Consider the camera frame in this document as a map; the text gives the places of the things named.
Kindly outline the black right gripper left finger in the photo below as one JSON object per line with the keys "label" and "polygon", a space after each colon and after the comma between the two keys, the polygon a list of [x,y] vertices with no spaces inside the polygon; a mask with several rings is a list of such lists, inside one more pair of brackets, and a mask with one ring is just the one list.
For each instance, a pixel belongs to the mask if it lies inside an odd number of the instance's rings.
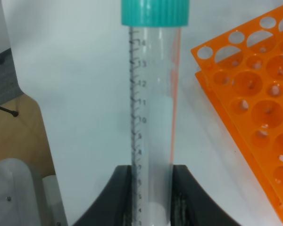
{"label": "black right gripper left finger", "polygon": [[100,195],[74,225],[132,225],[132,169],[130,165],[119,165],[115,168]]}

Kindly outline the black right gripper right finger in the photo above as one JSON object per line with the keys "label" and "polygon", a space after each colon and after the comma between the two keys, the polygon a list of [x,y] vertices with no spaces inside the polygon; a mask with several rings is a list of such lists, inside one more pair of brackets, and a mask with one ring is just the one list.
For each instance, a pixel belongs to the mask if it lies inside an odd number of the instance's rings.
{"label": "black right gripper right finger", "polygon": [[185,165],[173,166],[172,226],[238,226],[200,186]]}

